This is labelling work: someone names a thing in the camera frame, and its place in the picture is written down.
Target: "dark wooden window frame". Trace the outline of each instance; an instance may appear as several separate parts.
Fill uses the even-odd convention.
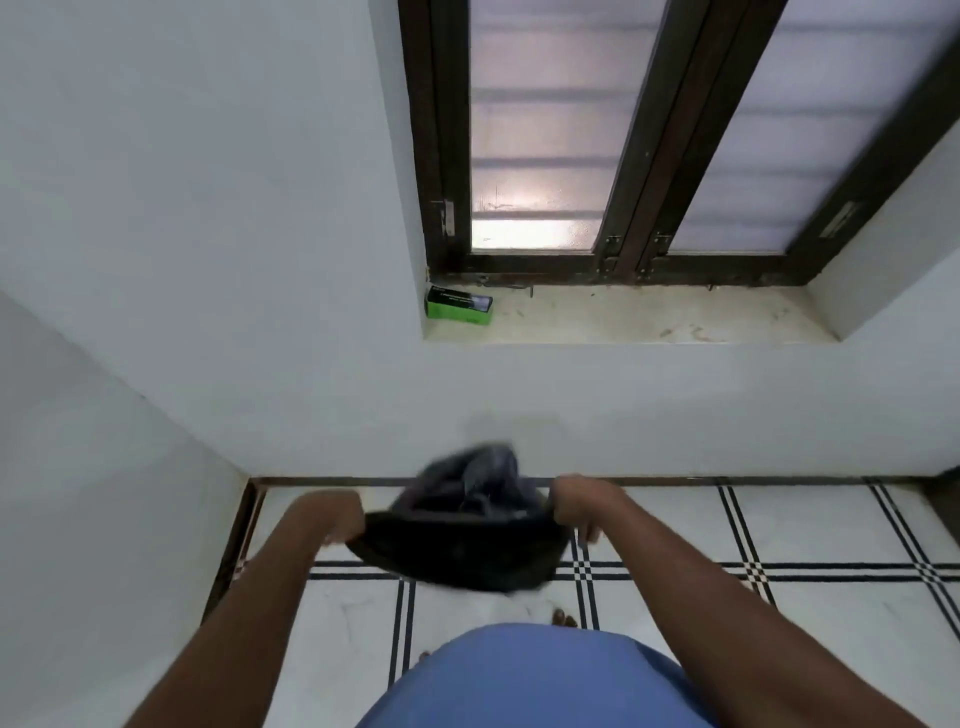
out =
[[[671,0],[590,254],[470,251],[468,0],[398,0],[420,213],[436,282],[803,285],[960,118],[960,36],[785,255],[667,255],[787,0]],[[451,202],[453,220],[444,216]]]

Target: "person's left hand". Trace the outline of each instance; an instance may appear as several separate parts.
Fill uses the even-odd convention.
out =
[[[364,532],[366,518],[360,497],[349,490],[313,491],[290,506],[323,533],[324,545],[342,544]]]

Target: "blue clothing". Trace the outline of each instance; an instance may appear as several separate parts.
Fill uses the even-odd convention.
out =
[[[357,728],[706,728],[669,658],[622,635],[497,624],[407,672]]]

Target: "green box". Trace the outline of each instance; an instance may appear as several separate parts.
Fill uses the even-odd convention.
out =
[[[428,319],[452,319],[486,326],[493,317],[493,296],[433,286],[423,302]]]

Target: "white wall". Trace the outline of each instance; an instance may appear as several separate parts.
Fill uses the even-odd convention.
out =
[[[0,724],[119,725],[200,621],[240,473],[0,294]]]
[[[846,338],[870,321],[960,248],[958,205],[960,124],[810,283],[838,336]]]
[[[0,287],[251,473],[487,437],[541,475],[957,462],[960,256],[839,345],[425,344],[393,0],[0,21]]]

